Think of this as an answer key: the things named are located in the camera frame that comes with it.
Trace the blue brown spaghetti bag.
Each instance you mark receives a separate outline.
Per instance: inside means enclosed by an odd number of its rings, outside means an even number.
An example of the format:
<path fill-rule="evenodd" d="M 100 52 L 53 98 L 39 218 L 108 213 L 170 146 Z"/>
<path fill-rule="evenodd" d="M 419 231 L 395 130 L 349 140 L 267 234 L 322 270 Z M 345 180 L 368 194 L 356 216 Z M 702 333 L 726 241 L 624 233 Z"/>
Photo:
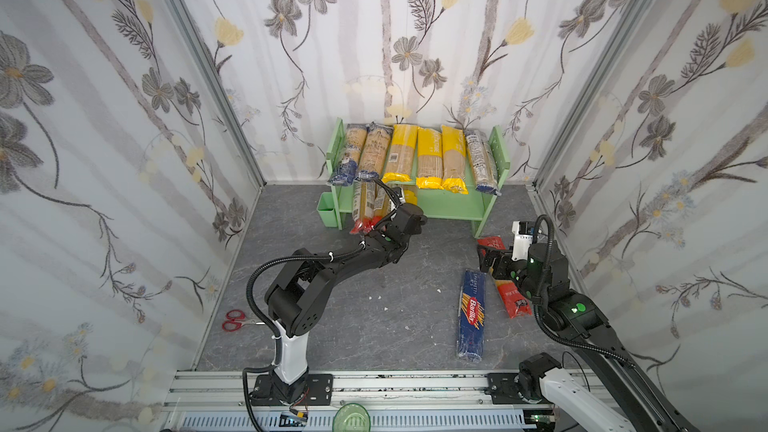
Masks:
<path fill-rule="evenodd" d="M 393 130 L 394 128 L 388 125 L 372 125 L 358 163 L 357 178 L 359 180 L 373 181 L 381 178 Z"/>

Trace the yellow striped spaghetti bag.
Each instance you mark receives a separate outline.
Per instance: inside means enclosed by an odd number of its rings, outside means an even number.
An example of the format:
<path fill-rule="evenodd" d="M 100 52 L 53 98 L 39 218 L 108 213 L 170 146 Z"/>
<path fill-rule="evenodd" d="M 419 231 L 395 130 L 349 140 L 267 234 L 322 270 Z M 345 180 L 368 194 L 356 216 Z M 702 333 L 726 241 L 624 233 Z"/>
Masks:
<path fill-rule="evenodd" d="M 415 186 L 402 186 L 401 190 L 406 203 L 418 204 L 418 189 Z"/>

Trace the blue Barilla spaghetti box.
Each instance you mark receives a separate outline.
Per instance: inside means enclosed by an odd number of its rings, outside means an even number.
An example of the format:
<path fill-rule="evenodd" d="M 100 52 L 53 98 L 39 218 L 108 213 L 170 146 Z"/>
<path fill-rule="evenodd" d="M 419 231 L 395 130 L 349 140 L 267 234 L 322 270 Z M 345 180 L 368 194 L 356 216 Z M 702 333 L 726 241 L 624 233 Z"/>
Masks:
<path fill-rule="evenodd" d="M 485 278 L 474 270 L 465 270 L 459 295 L 457 356 L 480 362 L 484 351 Z"/>

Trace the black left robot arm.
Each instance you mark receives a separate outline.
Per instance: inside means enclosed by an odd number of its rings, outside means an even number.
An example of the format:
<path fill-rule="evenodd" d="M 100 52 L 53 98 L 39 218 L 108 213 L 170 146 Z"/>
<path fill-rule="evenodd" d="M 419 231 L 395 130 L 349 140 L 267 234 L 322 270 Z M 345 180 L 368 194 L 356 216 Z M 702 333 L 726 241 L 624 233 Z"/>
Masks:
<path fill-rule="evenodd" d="M 248 407 L 268 399 L 294 405 L 308 396 L 309 332 L 322 318 L 333 289 L 362 272 L 397 263 L 408 250 L 410 239 L 426 225 L 423 210 L 407 202 L 400 190 L 379 179 L 375 184 L 384 190 L 392 209 L 361 237 L 356 248 L 325 253 L 298 249 L 251 273 L 245 287 L 246 301 L 272 332 L 275 354 L 270 365 L 244 370 L 244 376 L 259 376 L 253 387 L 244 387 Z"/>

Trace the red spaghetti bag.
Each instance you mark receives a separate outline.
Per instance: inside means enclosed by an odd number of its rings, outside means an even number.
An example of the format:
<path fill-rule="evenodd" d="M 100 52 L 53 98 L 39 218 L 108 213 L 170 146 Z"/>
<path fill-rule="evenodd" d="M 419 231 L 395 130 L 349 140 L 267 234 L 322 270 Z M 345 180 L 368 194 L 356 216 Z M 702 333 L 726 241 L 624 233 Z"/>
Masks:
<path fill-rule="evenodd" d="M 479 238 L 476 248 L 477 255 L 479 245 L 501 250 L 501 278 L 494 279 L 492 277 L 492 279 L 509 317 L 515 318 L 522 315 L 531 315 L 532 306 L 528 299 L 519 291 L 515 282 L 517 273 L 526 267 L 527 262 L 523 260 L 514 261 L 512 259 L 512 250 L 504 248 L 504 243 L 499 236 Z"/>
<path fill-rule="evenodd" d="M 379 185 L 372 183 L 374 196 L 372 210 L 366 219 L 367 230 L 372 230 L 391 210 L 391 199 L 387 191 Z"/>

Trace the clear blue-end spaghetti bag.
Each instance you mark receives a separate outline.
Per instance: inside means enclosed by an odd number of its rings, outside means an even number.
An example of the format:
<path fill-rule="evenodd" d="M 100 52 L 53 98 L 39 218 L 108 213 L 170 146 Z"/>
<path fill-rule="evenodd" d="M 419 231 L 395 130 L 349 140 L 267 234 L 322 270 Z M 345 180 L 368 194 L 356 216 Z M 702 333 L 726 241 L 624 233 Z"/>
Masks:
<path fill-rule="evenodd" d="M 481 193 L 500 196 L 497 168 L 487 135 L 477 129 L 467 129 L 465 139 L 475 189 Z"/>

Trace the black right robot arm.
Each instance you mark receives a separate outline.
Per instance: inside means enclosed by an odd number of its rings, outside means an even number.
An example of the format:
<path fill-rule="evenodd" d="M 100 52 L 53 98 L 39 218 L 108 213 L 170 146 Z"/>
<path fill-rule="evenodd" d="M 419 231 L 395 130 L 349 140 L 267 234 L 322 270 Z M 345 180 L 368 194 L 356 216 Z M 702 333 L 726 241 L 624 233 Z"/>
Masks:
<path fill-rule="evenodd" d="M 519 365 L 514 389 L 528 402 L 547 401 L 586 431 L 693 431 L 687 419 L 648 377 L 593 299 L 575 290 L 570 265 L 545 214 L 525 222 L 509 249 L 478 244 L 480 269 L 511 283 L 551 341 L 576 352 L 614 401 L 609 406 L 547 353 Z"/>

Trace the blue clear spaghetti bag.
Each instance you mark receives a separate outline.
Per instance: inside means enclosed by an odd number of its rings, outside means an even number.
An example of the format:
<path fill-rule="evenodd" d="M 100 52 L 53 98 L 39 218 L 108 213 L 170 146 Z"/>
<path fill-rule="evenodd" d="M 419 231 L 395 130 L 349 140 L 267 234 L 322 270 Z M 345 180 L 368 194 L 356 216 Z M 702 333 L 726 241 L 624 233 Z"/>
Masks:
<path fill-rule="evenodd" d="M 351 186 L 357 177 L 362 149 L 368 135 L 368 126 L 348 124 L 345 126 L 341 154 L 336 162 L 329 184 L 332 186 Z"/>

